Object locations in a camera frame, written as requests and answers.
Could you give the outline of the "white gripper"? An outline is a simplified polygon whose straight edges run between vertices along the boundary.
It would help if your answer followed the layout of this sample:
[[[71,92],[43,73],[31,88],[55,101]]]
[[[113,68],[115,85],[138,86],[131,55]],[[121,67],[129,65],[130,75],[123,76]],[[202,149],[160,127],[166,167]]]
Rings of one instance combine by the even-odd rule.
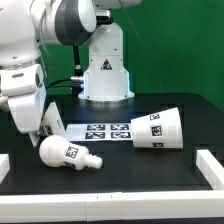
[[[8,106],[17,129],[21,133],[39,130],[46,90],[40,64],[18,70],[1,70],[1,91],[8,98]]]

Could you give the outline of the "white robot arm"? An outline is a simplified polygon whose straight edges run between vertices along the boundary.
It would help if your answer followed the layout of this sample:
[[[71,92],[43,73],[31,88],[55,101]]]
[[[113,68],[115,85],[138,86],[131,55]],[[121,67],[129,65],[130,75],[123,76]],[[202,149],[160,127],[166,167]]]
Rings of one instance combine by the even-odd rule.
[[[123,32],[110,11],[142,0],[0,0],[0,94],[6,98],[17,129],[40,129],[46,70],[39,48],[48,44],[89,45],[81,99],[131,98],[123,66]]]

